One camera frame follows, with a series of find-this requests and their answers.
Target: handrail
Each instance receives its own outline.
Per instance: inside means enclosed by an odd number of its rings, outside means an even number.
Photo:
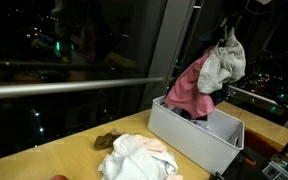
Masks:
[[[119,79],[119,80],[86,81],[86,82],[0,86],[0,99],[19,97],[19,96],[63,93],[72,91],[84,91],[84,90],[113,88],[121,86],[160,83],[162,81],[163,81],[162,78],[137,78],[137,79]]]
[[[248,96],[254,97],[254,98],[256,98],[256,99],[259,99],[259,100],[262,100],[262,101],[264,101],[264,102],[267,102],[267,103],[270,103],[270,104],[272,104],[272,105],[276,105],[276,106],[279,106],[279,107],[280,107],[280,105],[278,105],[275,101],[273,101],[273,100],[271,100],[271,99],[268,99],[268,98],[266,98],[266,97],[263,97],[263,96],[260,96],[260,95],[257,95],[257,94],[254,94],[254,93],[245,91],[245,90],[240,89],[240,88],[237,88],[237,87],[235,87],[235,86],[231,86],[231,85],[230,85],[230,88],[233,89],[233,90],[235,90],[235,91],[238,91],[238,92],[240,92],[240,93],[246,94],[246,95],[248,95]]]

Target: white plastic bin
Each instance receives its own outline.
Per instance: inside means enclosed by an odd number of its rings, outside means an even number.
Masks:
[[[244,123],[215,109],[208,114],[213,135],[153,100],[148,129],[206,171],[221,174],[244,148]]]

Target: wooden table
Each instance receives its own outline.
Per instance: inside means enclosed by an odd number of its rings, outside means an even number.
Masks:
[[[284,127],[275,125],[229,103],[224,102],[217,108],[240,118],[245,122],[247,129],[260,133],[276,146],[282,147],[288,140],[288,130]],[[70,180],[100,179],[102,174],[97,170],[98,165],[112,149],[96,151],[93,148],[96,137],[108,133],[113,128],[125,130],[129,134],[139,133],[146,137],[156,137],[147,129],[149,116],[150,111],[147,110],[2,158],[0,159],[0,179],[45,180],[56,174],[65,175]],[[176,157],[179,167],[178,174],[183,175],[184,179],[206,180],[209,178],[208,172],[174,148],[167,146]]]

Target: pink towel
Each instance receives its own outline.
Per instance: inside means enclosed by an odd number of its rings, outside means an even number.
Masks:
[[[138,134],[134,135],[134,139],[142,145],[150,154],[167,152],[167,147],[155,138],[147,138]]]
[[[209,57],[210,51],[209,48],[200,59],[181,74],[164,100],[168,106],[182,108],[189,112],[192,119],[205,116],[214,110],[211,97],[208,94],[200,93],[197,89],[200,71]]]

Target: crumpled white fabric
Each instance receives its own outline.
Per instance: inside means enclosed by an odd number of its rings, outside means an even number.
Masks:
[[[223,83],[238,81],[245,75],[245,52],[232,28],[224,47],[216,46],[202,66],[197,82],[199,92],[210,94]]]
[[[178,167],[174,155],[156,141],[140,135],[120,136],[113,143],[112,154],[106,155],[99,165],[98,170],[103,173],[102,180],[183,179],[182,176],[176,176]]]

